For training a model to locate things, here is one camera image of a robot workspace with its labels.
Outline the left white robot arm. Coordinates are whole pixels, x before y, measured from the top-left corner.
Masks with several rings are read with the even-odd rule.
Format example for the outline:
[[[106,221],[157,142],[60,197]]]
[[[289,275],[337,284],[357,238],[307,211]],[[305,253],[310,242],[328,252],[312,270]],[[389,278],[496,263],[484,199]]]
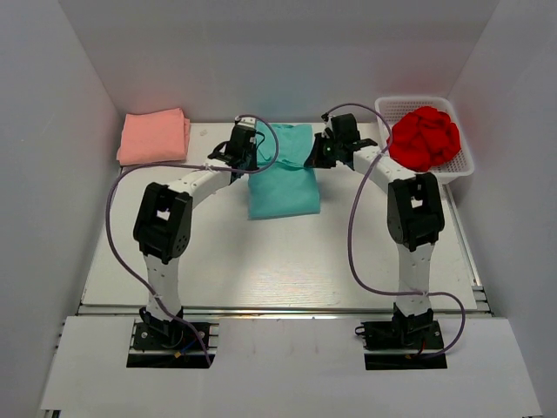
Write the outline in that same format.
[[[231,140],[216,148],[205,167],[166,184],[150,183],[142,197],[133,228],[147,267],[147,282],[154,290],[142,321],[153,331],[171,338],[181,328],[183,316],[178,295],[178,263],[191,240],[193,209],[218,190],[258,169],[256,139],[243,145]]]

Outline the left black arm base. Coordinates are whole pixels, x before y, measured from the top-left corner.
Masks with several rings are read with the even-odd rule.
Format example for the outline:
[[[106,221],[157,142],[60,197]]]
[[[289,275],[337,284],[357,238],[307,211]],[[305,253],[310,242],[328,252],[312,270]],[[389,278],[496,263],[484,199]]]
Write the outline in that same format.
[[[127,368],[208,369],[210,364],[198,338],[186,327],[170,340],[141,321],[132,328]]]

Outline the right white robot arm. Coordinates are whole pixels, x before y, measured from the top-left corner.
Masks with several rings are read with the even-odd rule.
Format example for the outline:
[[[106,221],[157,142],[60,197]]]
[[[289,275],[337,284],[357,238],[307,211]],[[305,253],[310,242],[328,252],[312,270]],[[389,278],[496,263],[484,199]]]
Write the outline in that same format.
[[[373,140],[358,132],[340,134],[330,128],[316,134],[306,168],[333,168],[337,162],[363,175],[348,221],[347,254],[353,278],[366,291],[392,296],[393,322],[403,334],[414,334],[433,323],[429,292],[430,262],[435,243],[444,229],[445,218],[437,179],[429,172],[414,174],[385,156]],[[354,217],[367,180],[387,196],[388,232],[399,251],[399,290],[387,292],[369,287],[359,278],[353,261]]]

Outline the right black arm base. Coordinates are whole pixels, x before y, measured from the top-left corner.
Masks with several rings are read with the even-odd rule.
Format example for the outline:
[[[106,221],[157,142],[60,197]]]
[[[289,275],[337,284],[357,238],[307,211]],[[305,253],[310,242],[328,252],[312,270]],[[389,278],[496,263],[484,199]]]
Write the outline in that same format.
[[[407,371],[447,369],[446,355],[429,358],[444,348],[440,324],[418,331],[404,340],[391,321],[366,321],[354,328],[363,341],[366,371]]]

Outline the teal t shirt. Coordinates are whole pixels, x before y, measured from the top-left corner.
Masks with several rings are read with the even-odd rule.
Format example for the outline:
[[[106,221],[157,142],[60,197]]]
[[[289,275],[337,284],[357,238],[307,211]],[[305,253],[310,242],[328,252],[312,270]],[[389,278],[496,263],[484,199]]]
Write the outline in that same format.
[[[250,219],[276,219],[320,213],[320,195],[315,172],[305,167],[313,145],[309,124],[258,122],[257,163],[269,168],[248,178]]]

